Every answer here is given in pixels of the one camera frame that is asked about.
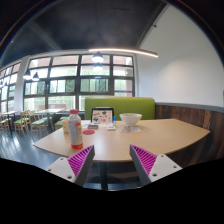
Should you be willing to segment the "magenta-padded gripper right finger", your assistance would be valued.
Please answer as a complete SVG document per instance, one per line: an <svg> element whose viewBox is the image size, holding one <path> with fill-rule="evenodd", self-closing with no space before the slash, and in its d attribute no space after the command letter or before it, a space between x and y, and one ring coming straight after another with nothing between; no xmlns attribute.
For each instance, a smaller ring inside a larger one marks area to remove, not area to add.
<svg viewBox="0 0 224 224"><path fill-rule="evenodd" d="M130 155L143 186L181 170L165 154L155 155L135 145L130 145Z"/></svg>

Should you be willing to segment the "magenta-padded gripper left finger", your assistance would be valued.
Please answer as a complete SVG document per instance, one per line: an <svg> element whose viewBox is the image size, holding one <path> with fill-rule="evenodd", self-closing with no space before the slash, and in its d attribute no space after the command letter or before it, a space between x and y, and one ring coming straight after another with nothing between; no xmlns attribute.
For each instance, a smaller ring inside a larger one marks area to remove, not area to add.
<svg viewBox="0 0 224 224"><path fill-rule="evenodd" d="M94 156L94 146L91 145L68 158L58 158L47 168L47 171L79 186L83 186Z"/></svg>

